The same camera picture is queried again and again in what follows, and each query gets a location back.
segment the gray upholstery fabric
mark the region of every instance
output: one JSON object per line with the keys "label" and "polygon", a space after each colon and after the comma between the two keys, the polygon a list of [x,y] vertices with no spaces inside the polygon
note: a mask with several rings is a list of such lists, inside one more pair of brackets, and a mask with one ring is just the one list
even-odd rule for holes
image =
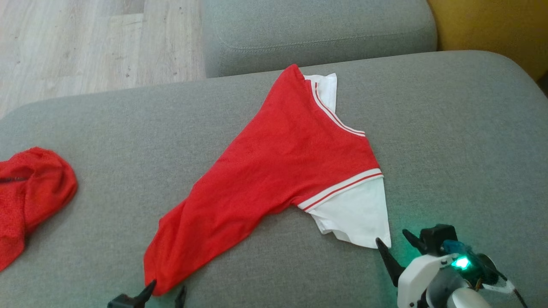
{"label": "gray upholstery fabric", "polygon": [[436,50],[426,0],[204,0],[207,77]]}
{"label": "gray upholstery fabric", "polygon": [[[531,306],[548,298],[548,100],[516,64],[443,52],[306,67],[339,77],[337,113],[364,130],[386,176],[393,247],[403,228],[453,224]],[[53,149],[79,180],[74,200],[0,272],[2,307],[102,307],[144,287],[158,219],[253,117],[279,72],[75,96],[0,121],[0,160]],[[290,208],[192,275],[188,308],[395,307],[377,250],[320,235]],[[147,307],[173,307],[179,288]],[[489,296],[516,307],[511,296]]]}

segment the crumpled red garment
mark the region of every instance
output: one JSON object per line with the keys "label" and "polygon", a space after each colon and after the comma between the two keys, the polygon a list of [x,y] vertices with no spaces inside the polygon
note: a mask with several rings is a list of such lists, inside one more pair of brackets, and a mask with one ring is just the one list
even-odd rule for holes
{"label": "crumpled red garment", "polygon": [[71,166],[33,147],[0,162],[0,271],[25,249],[25,237],[63,208],[78,189]]}

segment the white stripe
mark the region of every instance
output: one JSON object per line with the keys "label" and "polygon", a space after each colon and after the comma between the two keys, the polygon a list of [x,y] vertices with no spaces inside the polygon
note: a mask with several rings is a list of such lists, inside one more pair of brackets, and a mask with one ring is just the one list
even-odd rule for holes
{"label": "white stripe", "polygon": [[355,130],[353,128],[350,128],[346,125],[343,124],[343,122],[339,119],[339,117],[337,117],[336,114],[332,114],[330,113],[327,108],[320,102],[319,98],[316,96],[316,88],[318,87],[318,83],[315,82],[314,83],[314,87],[311,87],[312,88],[312,96],[314,97],[314,101],[316,102],[316,104],[323,110],[323,112],[326,113],[326,115],[335,123],[337,124],[340,128],[344,129],[345,131],[349,132],[349,133],[352,133],[354,135],[358,135],[358,136],[361,136],[361,137],[365,137],[366,134],[365,132],[361,131],[361,130]]}
{"label": "white stripe", "polygon": [[[375,168],[375,169],[371,169],[371,170],[367,170],[365,172],[362,172],[362,173],[359,173],[359,174],[356,174],[355,176],[345,180],[345,181],[342,181],[338,184],[335,184],[327,189],[324,189],[322,192],[318,193],[317,195],[313,196],[312,198],[300,203],[298,205],[298,207],[300,209],[305,209],[306,207],[310,206],[311,204],[314,204],[315,202],[317,202],[318,200],[320,200],[321,198],[327,196],[328,194],[332,193],[333,191],[336,191],[337,189],[341,189],[342,187],[348,185],[348,184],[351,184],[352,182],[355,182],[361,178],[365,178],[367,176],[370,176],[370,175],[373,175],[373,174],[377,174],[377,173],[381,173],[380,169],[379,168]],[[342,193],[342,192],[345,192],[349,189],[351,189],[352,187],[358,185],[358,184],[361,184],[365,181],[369,181],[369,180],[373,180],[373,179],[378,179],[378,178],[383,178],[384,176],[382,174],[379,174],[377,176],[372,176],[371,178],[367,178],[367,179],[364,179],[363,181],[359,181],[359,182],[356,182],[354,183],[353,185],[350,185],[344,189],[341,189],[340,191],[337,191],[336,193],[330,195],[329,197],[325,198],[324,200],[322,200],[321,202],[318,202],[317,204],[315,204],[313,207],[307,209],[306,211],[310,211],[314,208],[316,208],[317,206],[319,206],[320,204],[322,204],[323,202],[329,200],[330,198]]]}

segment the red stripe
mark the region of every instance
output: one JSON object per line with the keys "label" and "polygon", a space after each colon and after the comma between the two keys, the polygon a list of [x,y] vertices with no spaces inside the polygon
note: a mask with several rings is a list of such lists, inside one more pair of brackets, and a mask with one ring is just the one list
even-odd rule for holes
{"label": "red stripe", "polygon": [[355,130],[355,129],[353,129],[353,128],[350,128],[350,127],[344,125],[344,124],[339,120],[339,118],[338,118],[336,115],[334,115],[334,114],[331,112],[331,110],[330,110],[329,108],[327,108],[327,107],[325,106],[325,104],[322,102],[322,100],[319,98],[319,94],[318,94],[318,83],[315,84],[314,88],[315,88],[315,92],[316,92],[316,98],[318,99],[319,103],[322,104],[322,106],[327,110],[327,112],[329,112],[329,113],[333,116],[333,118],[335,119],[335,121],[337,121],[337,123],[339,123],[340,126],[342,126],[343,128],[345,128],[345,129],[347,129],[347,130],[352,131],[353,133],[357,133],[357,134],[359,134],[360,136],[364,136],[364,137],[366,136],[365,133],[360,132],[360,131],[358,131],[358,130]]}
{"label": "red stripe", "polygon": [[354,181],[354,182],[352,182],[352,183],[350,183],[350,184],[348,184],[348,185],[345,185],[345,186],[343,186],[343,187],[341,187],[341,188],[339,188],[339,189],[336,189],[336,190],[334,190],[334,191],[328,193],[327,195],[323,196],[320,200],[318,200],[318,201],[314,202],[313,204],[307,206],[307,207],[304,208],[303,210],[308,210],[309,208],[315,206],[315,205],[318,204],[319,202],[322,202],[323,200],[325,200],[325,198],[331,196],[332,194],[334,194],[334,193],[336,193],[336,192],[338,192],[338,191],[341,191],[341,190],[347,188],[348,186],[352,186],[352,185],[354,185],[354,184],[356,184],[356,183],[358,183],[358,182],[360,182],[360,181],[367,180],[367,179],[372,178],[372,177],[377,176],[377,175],[382,175],[382,173],[375,173],[375,174],[372,174],[372,175],[365,176],[365,177],[363,177],[363,178],[361,178],[361,179],[359,179],[359,180],[356,180],[356,181]]}

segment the red and white shirt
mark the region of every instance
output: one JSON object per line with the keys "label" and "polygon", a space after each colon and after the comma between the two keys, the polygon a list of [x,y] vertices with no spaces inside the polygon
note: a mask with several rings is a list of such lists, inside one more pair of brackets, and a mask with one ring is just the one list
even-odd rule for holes
{"label": "red and white shirt", "polygon": [[321,233],[390,245],[383,174],[365,133],[335,114],[336,76],[282,72],[261,109],[167,213],[144,257],[162,295],[244,240],[269,214],[298,206]]}

